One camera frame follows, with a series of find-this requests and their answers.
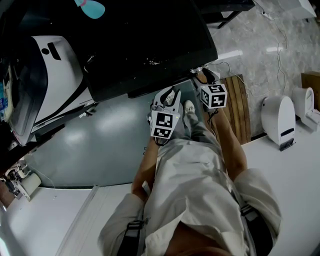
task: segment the gray pants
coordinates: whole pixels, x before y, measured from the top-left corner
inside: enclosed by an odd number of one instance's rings
[[[198,120],[196,114],[189,112],[182,115],[172,133],[170,140],[183,139],[202,143],[218,145],[217,139],[203,122]]]

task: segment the marble tile floor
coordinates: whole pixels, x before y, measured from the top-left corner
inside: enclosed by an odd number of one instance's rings
[[[221,29],[208,25],[219,56],[213,63],[228,62],[233,73],[243,75],[250,90],[247,94],[251,136],[263,132],[261,105],[265,97],[282,94],[291,97],[293,88],[302,86],[301,73],[320,72],[320,28],[315,19],[308,22],[294,19],[278,0],[257,2],[275,19],[267,19],[256,6]],[[287,43],[279,29],[285,32]],[[277,79],[279,42],[285,76],[280,72]],[[220,72],[221,78],[232,76],[226,63],[211,67]]]

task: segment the brown box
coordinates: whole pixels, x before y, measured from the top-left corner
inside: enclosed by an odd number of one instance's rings
[[[301,74],[302,88],[311,87],[314,93],[314,108],[320,111],[320,72],[307,72]]]

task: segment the shoe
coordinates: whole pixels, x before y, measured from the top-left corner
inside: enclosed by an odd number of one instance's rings
[[[191,100],[187,100],[185,103],[184,103],[184,111],[185,113],[195,113],[195,105],[192,103]]]

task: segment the wooden pallet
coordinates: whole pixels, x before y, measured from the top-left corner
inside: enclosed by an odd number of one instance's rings
[[[244,83],[235,75],[221,79],[221,83],[225,85],[228,92],[226,107],[223,108],[223,111],[229,120],[232,130],[240,144],[246,144],[251,141],[250,115],[246,87]],[[204,119],[207,123],[207,114],[204,114]],[[214,121],[212,121],[212,125],[214,131],[216,131],[217,129]]]

